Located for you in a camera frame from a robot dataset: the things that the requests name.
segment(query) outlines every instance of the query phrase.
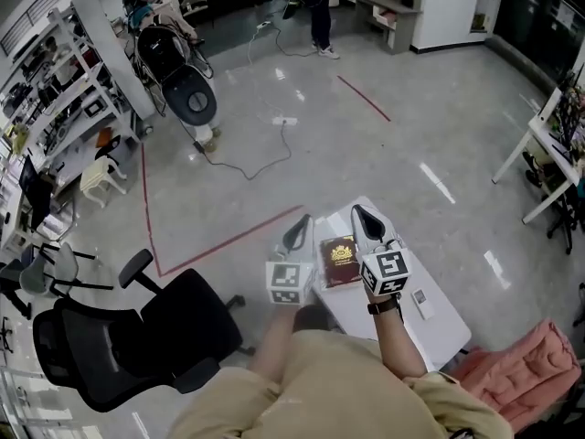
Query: pink chair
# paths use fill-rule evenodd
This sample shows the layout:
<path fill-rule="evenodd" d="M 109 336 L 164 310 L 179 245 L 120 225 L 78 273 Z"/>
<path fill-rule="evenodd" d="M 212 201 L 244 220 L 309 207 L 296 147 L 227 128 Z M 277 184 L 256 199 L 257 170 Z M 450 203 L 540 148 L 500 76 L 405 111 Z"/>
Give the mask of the pink chair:
<path fill-rule="evenodd" d="M 545 319 L 504 351 L 474 348 L 451 375 L 518 432 L 577 381 L 581 367 L 565 335 Z"/>

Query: metal railing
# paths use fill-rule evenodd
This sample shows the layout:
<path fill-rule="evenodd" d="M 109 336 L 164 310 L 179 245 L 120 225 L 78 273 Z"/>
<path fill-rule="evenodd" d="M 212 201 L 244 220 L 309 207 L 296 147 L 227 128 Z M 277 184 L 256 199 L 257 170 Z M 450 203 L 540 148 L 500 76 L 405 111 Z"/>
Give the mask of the metal railing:
<path fill-rule="evenodd" d="M 17 21 L 8 29 L 6 34 L 0 39 L 0 48 L 6 56 L 18 45 L 25 34 L 42 18 L 48 11 L 55 7 L 59 0 L 35 0 L 17 19 Z"/>

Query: white remote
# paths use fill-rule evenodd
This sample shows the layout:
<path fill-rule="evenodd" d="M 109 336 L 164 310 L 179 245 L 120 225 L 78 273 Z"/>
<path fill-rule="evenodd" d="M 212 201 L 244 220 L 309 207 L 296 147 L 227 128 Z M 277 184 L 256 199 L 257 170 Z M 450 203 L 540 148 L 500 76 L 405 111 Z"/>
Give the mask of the white remote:
<path fill-rule="evenodd" d="M 435 311 L 427 299 L 427 295 L 420 288 L 412 292 L 412 299 L 414 299 L 414 304 L 419 308 L 420 315 L 424 320 L 429 320 L 435 315 Z"/>

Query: plastic stool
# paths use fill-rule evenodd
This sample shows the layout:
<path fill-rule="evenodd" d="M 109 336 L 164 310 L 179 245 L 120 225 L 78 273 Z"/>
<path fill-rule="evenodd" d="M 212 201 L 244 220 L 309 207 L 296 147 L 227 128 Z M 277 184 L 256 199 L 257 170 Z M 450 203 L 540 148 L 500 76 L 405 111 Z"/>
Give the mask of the plastic stool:
<path fill-rule="evenodd" d="M 106 206 L 106 203 L 97 198 L 95 195 L 91 193 L 91 190 L 95 187 L 99 187 L 104 192 L 106 191 L 105 187 L 101 184 L 102 182 L 109 182 L 115 188 L 120 191 L 121 194 L 126 195 L 126 189 L 122 188 L 110 174 L 108 174 L 109 166 L 113 167 L 114 171 L 120 176 L 121 179 L 126 179 L 126 175 L 122 173 L 120 168 L 116 165 L 114 161 L 112 161 L 107 156 L 102 156 L 99 159 L 96 159 L 91 166 L 86 167 L 81 175 L 81 183 L 80 189 L 87 198 L 91 201 L 99 203 L 102 208 Z"/>

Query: black watch strap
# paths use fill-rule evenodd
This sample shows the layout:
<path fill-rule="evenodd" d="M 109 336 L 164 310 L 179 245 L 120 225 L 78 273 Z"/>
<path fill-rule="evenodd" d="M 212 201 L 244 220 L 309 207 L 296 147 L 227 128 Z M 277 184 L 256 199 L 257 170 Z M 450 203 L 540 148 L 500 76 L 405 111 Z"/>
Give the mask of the black watch strap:
<path fill-rule="evenodd" d="M 372 316 L 377 316 L 383 312 L 391 311 L 396 308 L 399 308 L 399 299 L 395 295 L 392 295 L 388 301 L 384 301 L 383 303 L 367 305 L 367 311 Z"/>

